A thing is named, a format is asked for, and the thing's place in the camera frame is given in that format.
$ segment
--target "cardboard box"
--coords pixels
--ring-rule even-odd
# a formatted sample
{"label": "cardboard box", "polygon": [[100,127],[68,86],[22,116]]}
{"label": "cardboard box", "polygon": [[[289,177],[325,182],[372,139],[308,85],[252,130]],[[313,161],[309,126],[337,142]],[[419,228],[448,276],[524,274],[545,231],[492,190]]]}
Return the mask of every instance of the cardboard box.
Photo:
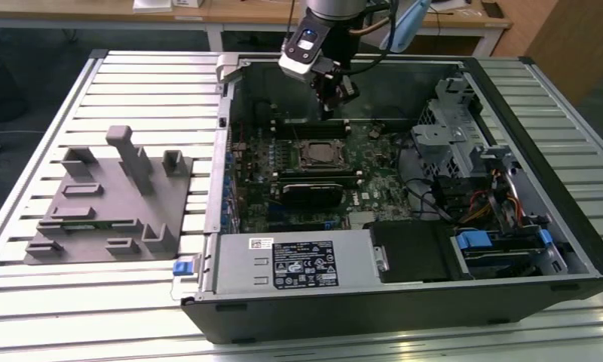
{"label": "cardboard box", "polygon": [[206,0],[172,0],[175,6],[188,6],[190,8],[199,8]]}

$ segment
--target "desk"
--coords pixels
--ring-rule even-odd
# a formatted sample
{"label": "desk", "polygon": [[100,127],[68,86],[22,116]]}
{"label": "desk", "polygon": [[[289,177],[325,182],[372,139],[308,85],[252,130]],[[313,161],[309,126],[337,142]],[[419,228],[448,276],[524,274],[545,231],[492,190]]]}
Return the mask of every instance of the desk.
{"label": "desk", "polygon": [[[203,30],[211,50],[223,51],[224,31],[284,32],[289,16],[288,0],[207,0],[202,8],[176,7],[154,14],[135,14],[132,4],[134,0],[0,0],[0,27]],[[491,56],[512,21],[488,17],[479,0],[467,11],[451,13],[440,19],[429,14],[419,34],[480,37],[475,56]]]}

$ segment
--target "red cable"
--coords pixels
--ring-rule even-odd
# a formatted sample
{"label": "red cable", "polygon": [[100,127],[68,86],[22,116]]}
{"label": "red cable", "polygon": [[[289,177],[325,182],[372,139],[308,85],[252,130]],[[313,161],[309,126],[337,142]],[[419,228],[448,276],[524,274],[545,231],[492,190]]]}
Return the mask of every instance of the red cable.
{"label": "red cable", "polygon": [[471,212],[472,212],[472,209],[475,208],[475,201],[476,201],[476,198],[477,198],[480,195],[485,194],[485,193],[487,193],[487,191],[477,191],[477,192],[475,192],[475,194],[472,195],[472,198],[471,198],[471,209],[469,209],[468,213],[471,213]]}

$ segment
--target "motherboard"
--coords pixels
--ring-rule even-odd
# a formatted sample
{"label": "motherboard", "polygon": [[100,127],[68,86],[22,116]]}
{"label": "motherboard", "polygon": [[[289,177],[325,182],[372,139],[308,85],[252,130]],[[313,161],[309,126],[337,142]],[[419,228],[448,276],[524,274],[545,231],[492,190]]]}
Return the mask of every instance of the motherboard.
{"label": "motherboard", "polygon": [[274,122],[234,143],[240,230],[363,229],[412,218],[396,156],[407,133],[376,120]]}

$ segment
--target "green circuit board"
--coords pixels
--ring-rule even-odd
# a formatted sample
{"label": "green circuit board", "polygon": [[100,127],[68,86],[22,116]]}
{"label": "green circuit board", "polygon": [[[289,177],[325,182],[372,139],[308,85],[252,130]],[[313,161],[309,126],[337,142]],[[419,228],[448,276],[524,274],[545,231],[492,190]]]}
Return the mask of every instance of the green circuit board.
{"label": "green circuit board", "polygon": [[[399,149],[395,142],[401,135],[376,133],[377,130],[371,121],[361,121],[351,124],[351,133],[340,140],[276,140],[270,132],[262,131],[250,137],[246,145],[236,144],[236,149],[243,150],[238,170],[242,232],[268,232],[279,226],[303,231],[305,225],[324,225],[325,229],[336,230],[361,229],[363,225],[353,225],[356,220],[411,219],[412,209],[395,165]],[[357,187],[344,189],[339,207],[292,209],[274,197],[272,191],[278,188],[274,174],[304,167],[301,145],[313,142],[339,145],[343,156],[339,163],[360,170],[363,181]]]}

